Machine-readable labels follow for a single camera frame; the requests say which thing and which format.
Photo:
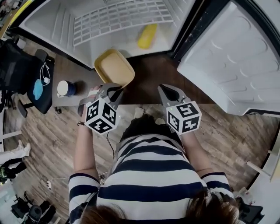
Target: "mug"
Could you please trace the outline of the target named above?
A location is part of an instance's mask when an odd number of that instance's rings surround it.
[[[57,97],[73,96],[76,94],[77,87],[74,83],[68,81],[60,81],[57,85]]]

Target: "hand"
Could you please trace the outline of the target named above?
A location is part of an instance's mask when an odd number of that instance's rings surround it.
[[[90,91],[99,90],[100,88],[101,88],[101,86],[96,86],[94,88],[91,88]],[[90,95],[90,96],[88,96],[88,98],[93,98],[94,99],[95,96],[96,96],[96,94]],[[81,122],[85,122],[86,114],[87,114],[87,107],[86,107],[86,105],[84,105],[83,115],[82,115],[81,120],[80,120]]]

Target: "yellow container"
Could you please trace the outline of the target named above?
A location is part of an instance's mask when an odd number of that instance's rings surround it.
[[[117,83],[123,88],[135,76],[135,72],[126,58],[117,50],[109,49],[94,62],[95,70],[104,83]]]
[[[157,24],[150,24],[145,27],[138,40],[138,46],[142,49],[149,49],[157,31]]]

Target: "navy and white striped shirt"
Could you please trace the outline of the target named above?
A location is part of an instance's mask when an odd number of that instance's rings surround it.
[[[118,206],[134,221],[182,219],[190,199],[203,189],[233,198],[224,173],[200,178],[181,145],[161,135],[121,142],[109,173],[102,186],[86,174],[70,177],[70,223],[80,223],[83,208],[95,193],[97,206]]]

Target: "door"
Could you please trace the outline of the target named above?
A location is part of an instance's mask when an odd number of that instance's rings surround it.
[[[188,48],[178,71],[226,113],[279,115],[279,34],[254,2],[239,2],[225,5]]]

